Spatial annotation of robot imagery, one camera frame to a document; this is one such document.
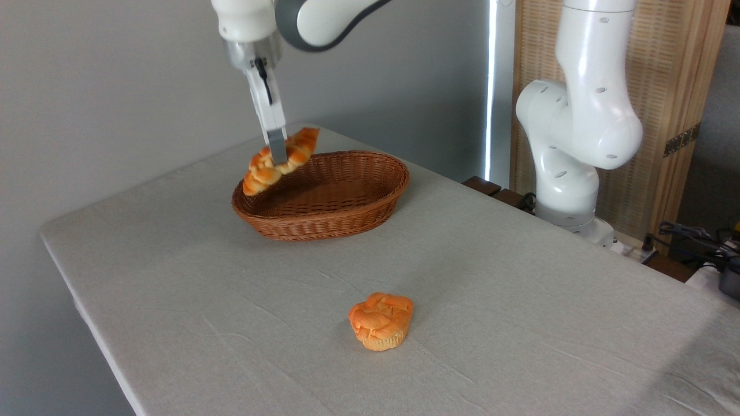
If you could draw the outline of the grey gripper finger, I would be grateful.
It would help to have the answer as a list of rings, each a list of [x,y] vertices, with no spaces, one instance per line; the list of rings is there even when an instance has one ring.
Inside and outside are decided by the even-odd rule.
[[[286,164],[288,161],[286,139],[285,128],[267,130],[267,143],[275,166]]]

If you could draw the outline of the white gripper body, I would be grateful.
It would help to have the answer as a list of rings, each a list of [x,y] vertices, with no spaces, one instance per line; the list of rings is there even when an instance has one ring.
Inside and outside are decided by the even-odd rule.
[[[275,72],[266,56],[253,56],[247,62],[245,75],[267,143],[267,130],[285,128],[286,119]]]

